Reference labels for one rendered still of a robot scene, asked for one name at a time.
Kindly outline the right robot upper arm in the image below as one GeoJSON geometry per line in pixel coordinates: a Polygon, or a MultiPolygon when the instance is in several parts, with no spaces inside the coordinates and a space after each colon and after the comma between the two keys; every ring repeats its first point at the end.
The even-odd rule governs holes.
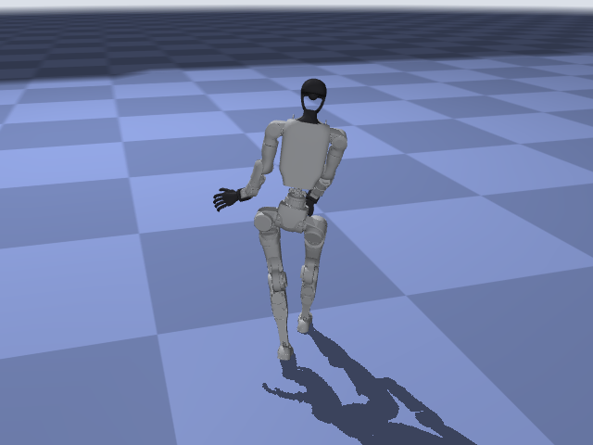
{"type": "Polygon", "coordinates": [[[343,157],[344,151],[347,148],[347,135],[345,131],[337,128],[330,128],[331,139],[329,151],[324,165],[322,179],[332,180],[334,173],[343,157]]]}

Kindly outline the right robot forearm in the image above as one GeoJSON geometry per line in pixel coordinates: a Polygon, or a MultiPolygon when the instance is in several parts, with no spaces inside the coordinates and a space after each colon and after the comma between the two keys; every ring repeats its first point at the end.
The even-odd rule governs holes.
{"type": "MultiPolygon", "coordinates": [[[[335,173],[334,173],[335,175],[335,173]]],[[[334,178],[333,178],[334,179],[334,178]]],[[[324,191],[327,189],[327,187],[329,187],[331,185],[331,183],[333,182],[332,180],[325,180],[325,179],[320,179],[313,190],[311,190],[310,196],[315,198],[316,200],[321,197],[324,193],[324,191]]]]}

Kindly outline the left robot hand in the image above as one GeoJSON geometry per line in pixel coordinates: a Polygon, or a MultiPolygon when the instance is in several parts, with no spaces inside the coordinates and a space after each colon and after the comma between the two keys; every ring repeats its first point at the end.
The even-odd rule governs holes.
{"type": "Polygon", "coordinates": [[[240,202],[249,200],[251,197],[241,198],[241,195],[240,195],[241,189],[243,189],[243,188],[237,189],[236,192],[233,189],[230,190],[228,188],[219,189],[220,191],[225,191],[225,192],[215,195],[214,196],[215,200],[213,201],[213,203],[216,204],[215,208],[217,208],[219,205],[221,205],[223,203],[225,203],[225,204],[222,206],[219,206],[217,208],[217,212],[219,212],[221,209],[223,209],[227,206],[233,205],[237,200],[239,200],[240,202]],[[216,198],[216,197],[219,197],[219,198],[216,198]],[[223,200],[223,201],[216,203],[217,201],[220,201],[220,200],[223,200]]]}

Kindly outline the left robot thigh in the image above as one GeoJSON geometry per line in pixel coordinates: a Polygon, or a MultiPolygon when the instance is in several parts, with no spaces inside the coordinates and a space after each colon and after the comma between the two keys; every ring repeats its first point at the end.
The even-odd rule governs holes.
{"type": "Polygon", "coordinates": [[[274,225],[277,210],[275,207],[260,208],[254,218],[254,225],[259,230],[259,241],[264,250],[268,272],[271,273],[273,289],[282,291],[287,286],[287,278],[282,262],[280,227],[274,225]]]}

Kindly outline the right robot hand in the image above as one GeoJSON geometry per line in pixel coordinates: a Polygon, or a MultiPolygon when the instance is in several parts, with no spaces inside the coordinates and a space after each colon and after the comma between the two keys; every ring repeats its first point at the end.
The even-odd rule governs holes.
{"type": "Polygon", "coordinates": [[[314,204],[316,204],[319,200],[319,198],[316,200],[315,198],[310,196],[311,190],[308,191],[307,195],[306,195],[306,205],[309,206],[309,214],[308,216],[311,217],[311,215],[313,214],[314,211],[314,204]]]}

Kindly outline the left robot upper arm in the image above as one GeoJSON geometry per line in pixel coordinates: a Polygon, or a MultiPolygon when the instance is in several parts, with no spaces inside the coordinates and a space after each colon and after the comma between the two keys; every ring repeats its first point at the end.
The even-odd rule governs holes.
{"type": "Polygon", "coordinates": [[[273,161],[279,143],[277,138],[283,135],[285,123],[286,121],[272,121],[265,130],[261,149],[262,159],[258,159],[263,164],[262,174],[269,174],[273,170],[273,161]]]}

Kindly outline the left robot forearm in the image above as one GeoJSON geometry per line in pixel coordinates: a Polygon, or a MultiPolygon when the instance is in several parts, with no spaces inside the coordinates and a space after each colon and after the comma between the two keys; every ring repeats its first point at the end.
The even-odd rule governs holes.
{"type": "MultiPolygon", "coordinates": [[[[262,174],[263,171],[263,164],[260,160],[257,160],[254,165],[253,172],[251,174],[251,179],[249,180],[248,184],[245,188],[240,190],[241,198],[244,197],[255,197],[262,184],[264,184],[266,177],[262,174]]],[[[250,198],[250,199],[251,199],[250,198]]]]}

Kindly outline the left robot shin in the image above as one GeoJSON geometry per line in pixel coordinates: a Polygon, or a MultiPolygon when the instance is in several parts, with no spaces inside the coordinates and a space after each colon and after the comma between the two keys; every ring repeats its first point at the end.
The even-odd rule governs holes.
{"type": "Polygon", "coordinates": [[[271,273],[268,274],[268,282],[271,295],[271,309],[275,322],[277,323],[280,343],[281,346],[284,345],[283,343],[286,343],[286,346],[289,347],[287,333],[288,306],[286,290],[282,288],[282,291],[274,291],[271,280],[271,273]]]}

